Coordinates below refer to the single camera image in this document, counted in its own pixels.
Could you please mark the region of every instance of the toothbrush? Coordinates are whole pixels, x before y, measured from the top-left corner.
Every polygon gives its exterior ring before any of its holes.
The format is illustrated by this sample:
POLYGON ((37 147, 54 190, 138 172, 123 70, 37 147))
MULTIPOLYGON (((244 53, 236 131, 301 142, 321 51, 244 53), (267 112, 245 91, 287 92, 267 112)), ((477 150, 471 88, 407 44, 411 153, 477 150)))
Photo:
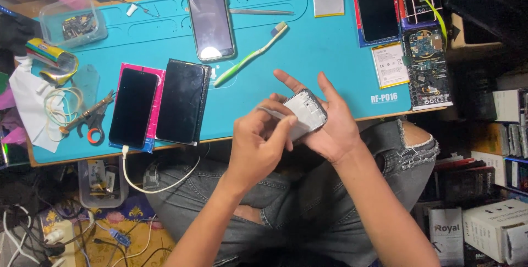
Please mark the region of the toothbrush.
POLYGON ((271 35, 273 38, 264 46, 263 48, 253 51, 251 54, 249 54, 247 57, 243 58, 238 64, 234 65, 233 67, 229 68, 226 72, 222 73, 218 79, 214 82, 213 86, 217 87, 220 84, 222 84, 224 81, 228 80, 231 76, 233 76, 247 61, 253 59, 254 57, 258 56, 259 54, 264 53, 271 44, 277 40, 281 36, 284 31, 288 28, 288 25, 285 22, 280 22, 278 25, 276 25, 273 30, 271 31, 271 35))

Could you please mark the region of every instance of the ripped jeans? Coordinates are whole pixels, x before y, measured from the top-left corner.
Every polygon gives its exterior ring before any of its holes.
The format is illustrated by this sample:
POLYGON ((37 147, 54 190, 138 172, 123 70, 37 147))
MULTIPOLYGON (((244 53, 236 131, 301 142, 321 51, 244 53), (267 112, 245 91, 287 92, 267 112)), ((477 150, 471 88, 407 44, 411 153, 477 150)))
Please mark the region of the ripped jeans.
MULTIPOLYGON (((361 132, 361 138, 394 194, 411 210, 435 164, 437 141, 431 137, 407 147, 400 120, 374 125, 361 132)), ((145 189, 158 190, 175 183, 194 165, 189 162, 151 166, 145 175, 145 189)), ((227 167, 225 163, 202 160, 180 185, 147 194, 175 241, 203 208, 227 167)), ((261 208, 264 225, 233 216, 214 266, 236 266, 259 250, 275 247, 316 252, 354 267, 369 266, 377 258, 352 198, 328 162, 295 181, 273 172, 240 204, 261 208)))

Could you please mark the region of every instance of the power plug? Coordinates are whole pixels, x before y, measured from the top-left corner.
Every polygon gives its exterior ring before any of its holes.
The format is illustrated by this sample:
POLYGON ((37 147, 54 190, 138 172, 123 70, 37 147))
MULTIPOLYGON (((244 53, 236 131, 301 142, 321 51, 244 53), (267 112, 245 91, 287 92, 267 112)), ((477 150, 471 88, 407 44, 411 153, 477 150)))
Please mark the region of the power plug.
MULTIPOLYGON (((73 232, 73 228, 69 220, 64 220, 64 221, 58 222, 55 225, 53 225, 51 227, 50 234, 46 235, 46 239, 50 235, 52 238, 57 237, 58 240, 55 241, 54 243, 58 243, 58 242, 64 243, 75 237, 75 233, 73 232)), ((66 250, 64 251, 64 253, 60 255, 60 257, 63 257, 65 259, 61 267, 76 267, 74 243, 66 244, 65 248, 66 250)))

